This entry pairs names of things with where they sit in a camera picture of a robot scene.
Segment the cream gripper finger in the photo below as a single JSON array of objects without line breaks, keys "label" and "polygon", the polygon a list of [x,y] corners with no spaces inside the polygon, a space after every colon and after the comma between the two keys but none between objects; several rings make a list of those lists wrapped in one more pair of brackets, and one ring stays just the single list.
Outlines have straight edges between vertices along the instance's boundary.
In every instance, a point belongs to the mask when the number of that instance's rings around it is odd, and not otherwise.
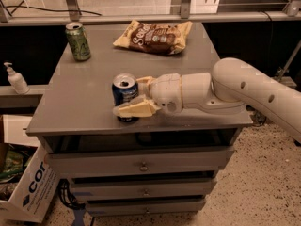
[{"label": "cream gripper finger", "polygon": [[147,86],[149,86],[154,80],[155,80],[155,78],[152,76],[145,76],[145,77],[138,78],[137,82],[140,84],[146,84]]},{"label": "cream gripper finger", "polygon": [[113,114],[122,118],[138,117],[145,118],[154,115],[161,107],[151,98],[139,95],[133,100],[113,108]]}]

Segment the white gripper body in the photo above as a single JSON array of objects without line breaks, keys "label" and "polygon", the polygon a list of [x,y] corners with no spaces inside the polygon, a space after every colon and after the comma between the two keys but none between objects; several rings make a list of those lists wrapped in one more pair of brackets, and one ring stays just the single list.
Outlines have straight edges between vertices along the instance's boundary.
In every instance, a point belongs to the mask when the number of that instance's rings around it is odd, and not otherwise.
[{"label": "white gripper body", "polygon": [[182,111],[182,78],[178,73],[164,74],[150,83],[150,97],[167,114]]}]

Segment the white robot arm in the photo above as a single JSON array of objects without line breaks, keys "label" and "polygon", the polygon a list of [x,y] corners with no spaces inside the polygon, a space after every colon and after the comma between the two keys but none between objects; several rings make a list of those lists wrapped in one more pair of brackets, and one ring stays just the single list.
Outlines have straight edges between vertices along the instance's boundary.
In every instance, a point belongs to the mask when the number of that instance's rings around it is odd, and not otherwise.
[{"label": "white robot arm", "polygon": [[250,105],[301,142],[301,92],[240,59],[223,58],[208,73],[147,76],[137,83],[140,94],[115,106],[115,115],[143,118],[184,109],[230,115]]}]

